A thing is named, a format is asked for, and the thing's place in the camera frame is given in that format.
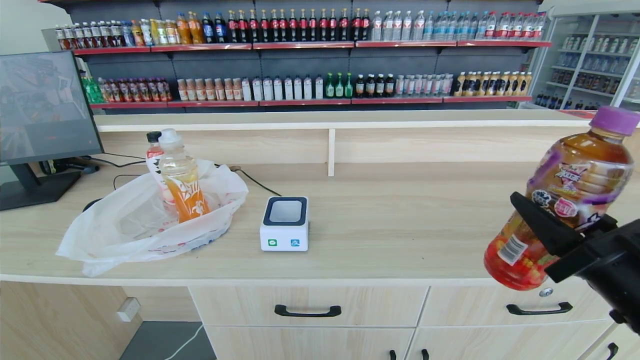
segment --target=wall outlet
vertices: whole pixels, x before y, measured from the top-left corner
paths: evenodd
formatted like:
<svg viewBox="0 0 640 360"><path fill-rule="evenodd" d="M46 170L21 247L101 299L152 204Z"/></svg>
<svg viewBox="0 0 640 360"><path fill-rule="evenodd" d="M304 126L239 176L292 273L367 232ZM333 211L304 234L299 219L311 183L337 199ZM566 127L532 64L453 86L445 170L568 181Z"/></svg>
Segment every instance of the wall outlet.
<svg viewBox="0 0 640 360"><path fill-rule="evenodd" d="M124 322L131 322L136 314L140 311L140 303L138 299L134 297L127 297L127 300L122 303L120 309L118 309L118 316Z"/></svg>

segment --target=monitor screen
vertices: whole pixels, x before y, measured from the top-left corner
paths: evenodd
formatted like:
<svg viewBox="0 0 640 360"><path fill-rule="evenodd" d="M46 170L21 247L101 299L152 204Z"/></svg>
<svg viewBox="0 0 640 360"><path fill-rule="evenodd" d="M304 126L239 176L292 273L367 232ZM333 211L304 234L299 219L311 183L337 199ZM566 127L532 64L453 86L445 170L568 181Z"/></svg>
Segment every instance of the monitor screen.
<svg viewBox="0 0 640 360"><path fill-rule="evenodd" d="M70 51L0 56L0 165L101 152Z"/></svg>

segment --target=barcode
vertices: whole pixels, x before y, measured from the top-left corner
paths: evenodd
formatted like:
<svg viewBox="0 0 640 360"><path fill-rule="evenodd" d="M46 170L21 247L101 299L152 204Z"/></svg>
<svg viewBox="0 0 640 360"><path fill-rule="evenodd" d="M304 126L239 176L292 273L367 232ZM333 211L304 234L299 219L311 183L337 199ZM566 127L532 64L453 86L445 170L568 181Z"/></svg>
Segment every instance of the barcode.
<svg viewBox="0 0 640 360"><path fill-rule="evenodd" d="M498 251L498 256L502 260L504 260L507 264L513 266L520 259L520 256L527 250L528 245L518 240L515 235L511 235L507 244L505 244L500 251Z"/></svg>

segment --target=monitor stand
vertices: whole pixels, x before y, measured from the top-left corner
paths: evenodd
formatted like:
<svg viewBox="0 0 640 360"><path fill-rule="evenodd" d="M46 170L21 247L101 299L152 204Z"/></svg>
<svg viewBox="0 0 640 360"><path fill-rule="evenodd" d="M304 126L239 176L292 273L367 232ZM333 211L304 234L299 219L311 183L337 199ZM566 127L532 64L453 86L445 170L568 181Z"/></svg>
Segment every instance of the monitor stand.
<svg viewBox="0 0 640 360"><path fill-rule="evenodd" d="M58 201L80 178L80 171L37 177L28 164L11 165L18 181L0 185L0 211Z"/></svg>

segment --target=green bottle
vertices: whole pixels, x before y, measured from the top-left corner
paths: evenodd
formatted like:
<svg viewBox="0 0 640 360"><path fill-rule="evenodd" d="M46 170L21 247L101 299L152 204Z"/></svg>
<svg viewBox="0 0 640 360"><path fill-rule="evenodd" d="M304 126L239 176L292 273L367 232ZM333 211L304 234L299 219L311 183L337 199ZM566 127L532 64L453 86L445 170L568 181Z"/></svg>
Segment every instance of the green bottle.
<svg viewBox="0 0 640 360"><path fill-rule="evenodd" d="M351 73L347 73L347 85L344 87L344 97L347 99L353 96L353 86L351 85Z"/></svg>
<svg viewBox="0 0 640 360"><path fill-rule="evenodd" d="M335 92L335 88L333 87L333 74L328 73L326 79L326 87L324 89L325 95L327 99L332 98Z"/></svg>
<svg viewBox="0 0 640 360"><path fill-rule="evenodd" d="M338 83L335 85L335 96L343 97L344 96L344 86L342 85L342 73L338 73L337 78Z"/></svg>

